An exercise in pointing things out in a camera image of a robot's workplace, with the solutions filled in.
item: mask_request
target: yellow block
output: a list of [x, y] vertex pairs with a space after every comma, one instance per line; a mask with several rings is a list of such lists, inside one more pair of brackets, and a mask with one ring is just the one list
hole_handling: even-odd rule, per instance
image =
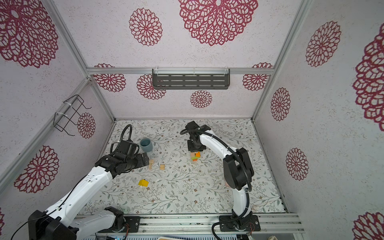
[[140, 181], [139, 181], [139, 185], [140, 186], [144, 186], [144, 187], [148, 187], [148, 181], [146, 181], [146, 180], [144, 180], [144, 179], [141, 179]]

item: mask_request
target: black cable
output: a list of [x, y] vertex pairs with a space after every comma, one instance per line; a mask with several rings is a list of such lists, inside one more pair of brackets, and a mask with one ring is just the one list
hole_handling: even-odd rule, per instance
[[230, 219], [230, 220], [227, 220], [227, 221], [222, 221], [222, 222], [217, 222], [217, 223], [214, 223], [214, 224], [212, 225], [212, 233], [213, 233], [213, 235], [215, 236], [215, 238], [216, 238], [217, 240], [221, 240], [221, 239], [217, 236], [217, 234], [215, 233], [215, 227], [216, 227], [217, 225], [220, 225], [220, 224], [226, 224], [226, 223], [230, 223], [230, 222], [234, 222], [234, 221], [236, 221], [236, 220], [242, 218], [242, 217], [247, 213], [248, 208], [249, 208], [249, 194], [248, 194], [248, 190], [247, 190], [247, 189], [246, 189], [245, 194], [246, 194], [246, 196], [247, 196], [247, 205], [245, 206], [245, 210], [244, 210], [244, 212], [243, 212], [242, 214], [240, 214], [239, 216], [237, 216], [237, 217], [235, 217], [235, 218], [233, 218], [233, 219]]
[[198, 133], [201, 133], [201, 134], [205, 134], [205, 135], [208, 135], [210, 137], [213, 137], [214, 139], [216, 139], [217, 141], [219, 141], [222, 145], [224, 145], [224, 147], [226, 147], [232, 154], [233, 156], [235, 157], [236, 161], [239, 162], [240, 164], [240, 167], [245, 175], [245, 179], [247, 181], [247, 184], [248, 184], [248, 191], [251, 192], [252, 191], [252, 185], [251, 185], [251, 180], [247, 174], [247, 171], [245, 170], [245, 166], [244, 166], [244, 163], [243, 161], [240, 159], [240, 157], [235, 153], [235, 151], [232, 150], [232, 148], [230, 148], [225, 142], [223, 142], [220, 138], [218, 138], [217, 136], [211, 134], [211, 133], [208, 133], [208, 132], [203, 132], [203, 131], [200, 131], [200, 130], [196, 130], [196, 129], [191, 129], [191, 130], [187, 130], [187, 129], [184, 129], [182, 131], [180, 131], [180, 135], [184, 135], [188, 132], [198, 132]]
[[[132, 125], [131, 125], [131, 124], [128, 124], [127, 126], [125, 126], [125, 128], [124, 128], [123, 131], [121, 132], [121, 135], [120, 135], [120, 141], [119, 141], [117, 147], [115, 148], [115, 151], [119, 148], [119, 146], [120, 146], [120, 142], [122, 141], [122, 139], [123, 139], [123, 137], [124, 137], [124, 133], [125, 133], [125, 131], [127, 130], [128, 127], [129, 127], [128, 140], [129, 140], [129, 141], [132, 141], [132, 140], [131, 140], [131, 136], [132, 136]], [[109, 150], [109, 154], [110, 154], [110, 155], [112, 154], [113, 145], [114, 145], [114, 143], [111, 144], [111, 148], [110, 148], [110, 150]]]
[[[77, 183], [76, 183], [76, 185], [72, 188], [72, 190], [70, 191], [70, 193], [68, 194], [68, 196], [65, 198], [65, 200], [58, 206], [58, 208], [60, 208], [64, 203], [65, 203], [65, 201], [68, 199], [68, 197], [71, 195], [71, 193], [73, 192], [73, 190], [76, 188], [76, 186], [81, 182], [81, 180], [83, 180], [85, 177], [86, 177], [87, 175], [85, 175], [84, 177], [82, 177], [81, 179], [80, 179], [80, 181], [78, 181]], [[38, 220], [38, 219], [40, 219], [40, 218], [45, 218], [45, 217], [47, 217], [47, 216], [49, 216], [49, 215], [51, 215], [52, 213], [54, 213], [56, 211], [56, 209], [55, 210], [53, 210], [52, 212], [50, 212], [48, 215], [44, 215], [44, 216], [42, 216], [42, 217], [38, 217], [38, 218], [35, 218], [35, 219], [32, 219], [32, 220], [29, 220], [29, 221], [26, 221], [23, 225], [21, 225], [14, 233], [13, 233], [13, 235], [12, 235], [12, 237], [11, 237], [11, 240], [13, 239], [13, 237], [15, 236], [15, 234], [25, 225], [25, 224], [27, 224], [27, 223], [29, 223], [29, 222], [31, 222], [31, 221], [35, 221], [35, 220]]]
[[77, 183], [76, 185], [72, 188], [72, 190], [70, 191], [70, 193], [68, 194], [68, 196], [65, 198], [65, 200], [58, 206], [58, 208], [60, 208], [64, 203], [65, 201], [67, 201], [67, 199], [69, 198], [69, 196], [71, 195], [71, 193], [73, 192], [73, 190], [76, 188], [76, 186], [81, 182], [81, 180], [83, 180], [87, 175], [85, 175], [84, 177], [82, 177]]

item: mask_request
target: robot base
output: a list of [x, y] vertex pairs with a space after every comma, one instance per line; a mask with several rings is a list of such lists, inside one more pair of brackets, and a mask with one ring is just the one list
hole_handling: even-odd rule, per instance
[[[129, 231], [128, 232], [138, 232], [139, 225], [140, 225], [140, 217], [124, 217], [125, 223], [129, 225]], [[127, 232], [127, 227], [124, 226], [124, 228], [120, 232]], [[111, 231], [110, 229], [104, 229], [99, 231], [99, 233], [116, 233]]]
[[[219, 221], [228, 221], [233, 219], [232, 216], [230, 215], [224, 215], [219, 217]], [[250, 212], [246, 217], [243, 218], [242, 222], [230, 222], [230, 223], [225, 223], [225, 224], [220, 224], [220, 231], [222, 232], [235, 232], [235, 231], [244, 231], [244, 232], [250, 232], [251, 231], [251, 225], [250, 223], [253, 223], [255, 226], [255, 229], [253, 229], [252, 226], [252, 231], [260, 231], [260, 223], [259, 219], [256, 215], [253, 215], [252, 212]]]

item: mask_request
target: wire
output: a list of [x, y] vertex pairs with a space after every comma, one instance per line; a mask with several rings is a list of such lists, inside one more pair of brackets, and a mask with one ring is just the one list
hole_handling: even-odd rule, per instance
[[[127, 130], [127, 128], [129, 127], [129, 135], [128, 135], [128, 140], [129, 141], [132, 141], [131, 140], [131, 136], [132, 136], [132, 125], [131, 124], [128, 124], [127, 126], [125, 126], [125, 128], [123, 129], [123, 131], [121, 132], [121, 135], [120, 135], [120, 141], [119, 141], [119, 144], [117, 145], [117, 147], [115, 148], [115, 151], [119, 148], [120, 146], [120, 142], [122, 141], [123, 137], [124, 137], [124, 133], [125, 131]], [[113, 144], [111, 145], [111, 148], [109, 150], [109, 154], [111, 155], [112, 153], [115, 154], [115, 152], [112, 152], [112, 149], [113, 149]]]
[[130, 229], [129, 224], [126, 223], [125, 225], [127, 226], [127, 233], [125, 234], [125, 237], [123, 238], [123, 240], [126, 240], [126, 239], [127, 239], [128, 231], [129, 231], [129, 229]]
[[253, 223], [249, 223], [249, 227], [251, 228], [251, 231], [249, 232], [250, 234], [252, 234], [252, 232], [255, 230], [255, 225]]
[[[81, 182], [81, 180], [83, 180], [85, 177], [86, 177], [87, 175], [85, 175], [84, 177], [82, 177], [81, 179], [80, 179], [80, 181], [78, 181], [77, 183], [76, 183], [76, 185], [74, 186], [74, 188], [72, 188], [72, 190], [70, 191], [70, 193], [68, 194], [68, 196], [65, 198], [65, 200], [57, 207], [57, 208], [60, 208], [64, 203], [65, 203], [65, 201], [68, 199], [68, 197], [71, 195], [71, 193], [73, 192], [73, 190], [76, 188], [76, 186]], [[29, 221], [26, 221], [23, 225], [21, 225], [14, 233], [13, 233], [13, 235], [12, 235], [12, 237], [11, 237], [11, 240], [13, 239], [13, 237], [15, 236], [15, 234], [25, 225], [25, 224], [27, 224], [27, 223], [29, 223], [29, 222], [31, 222], [31, 221], [35, 221], [35, 220], [38, 220], [38, 219], [41, 219], [41, 218], [45, 218], [45, 217], [47, 217], [47, 216], [49, 216], [49, 215], [51, 215], [52, 213], [54, 213], [56, 211], [56, 209], [55, 210], [53, 210], [52, 212], [50, 212], [48, 215], [44, 215], [44, 216], [42, 216], [42, 217], [38, 217], [38, 218], [35, 218], [35, 219], [32, 219], [32, 220], [29, 220]]]
[[252, 185], [251, 185], [251, 180], [247, 174], [247, 171], [245, 169], [245, 166], [244, 166], [244, 163], [243, 161], [240, 159], [240, 157], [235, 153], [235, 151], [233, 151], [232, 148], [230, 148], [225, 142], [223, 142], [220, 138], [218, 138], [217, 136], [211, 134], [211, 133], [208, 133], [208, 132], [203, 132], [203, 131], [200, 131], [200, 130], [196, 130], [196, 129], [191, 129], [191, 130], [187, 130], [187, 129], [184, 129], [182, 131], [180, 131], [180, 135], [184, 135], [188, 132], [198, 132], [198, 133], [201, 133], [201, 134], [204, 134], [204, 135], [208, 135], [210, 137], [213, 137], [214, 139], [216, 139], [217, 141], [219, 141], [224, 147], [226, 147], [232, 154], [233, 156], [235, 157], [236, 161], [239, 162], [240, 164], [240, 167], [245, 175], [245, 179], [247, 181], [247, 185], [248, 185], [248, 191], [251, 192], [252, 191]]
[[235, 218], [233, 218], [233, 219], [230, 219], [230, 220], [227, 220], [227, 221], [222, 221], [222, 222], [217, 222], [217, 223], [214, 223], [214, 224], [212, 225], [212, 233], [213, 233], [213, 235], [215, 236], [215, 238], [216, 238], [217, 240], [221, 240], [221, 239], [217, 236], [217, 234], [215, 233], [215, 227], [216, 227], [217, 225], [220, 225], [220, 224], [226, 224], [226, 223], [230, 223], [230, 222], [234, 222], [234, 221], [236, 221], [236, 220], [242, 218], [242, 217], [247, 213], [248, 208], [249, 208], [249, 194], [248, 194], [248, 191], [245, 191], [245, 195], [247, 196], [247, 205], [245, 206], [245, 210], [244, 210], [244, 212], [243, 212], [242, 214], [240, 214], [239, 216], [237, 216], [237, 217], [235, 217]]

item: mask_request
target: floral tablecloth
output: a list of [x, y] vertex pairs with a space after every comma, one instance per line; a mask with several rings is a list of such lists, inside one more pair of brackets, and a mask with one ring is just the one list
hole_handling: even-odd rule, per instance
[[[117, 142], [127, 124], [132, 124], [132, 140], [153, 141], [148, 166], [121, 174], [98, 191], [79, 214], [95, 214], [113, 206], [126, 214], [196, 214], [229, 213], [233, 205], [232, 190], [225, 186], [222, 160], [205, 150], [197, 162], [190, 159], [187, 148], [189, 134], [180, 135], [191, 120], [123, 120], [118, 121], [108, 142], [105, 154]], [[250, 205], [253, 212], [284, 212], [284, 206], [259, 146], [249, 119], [194, 120], [208, 125], [225, 142], [248, 150], [255, 175], [252, 178]], [[138, 185], [141, 179], [148, 187]]]

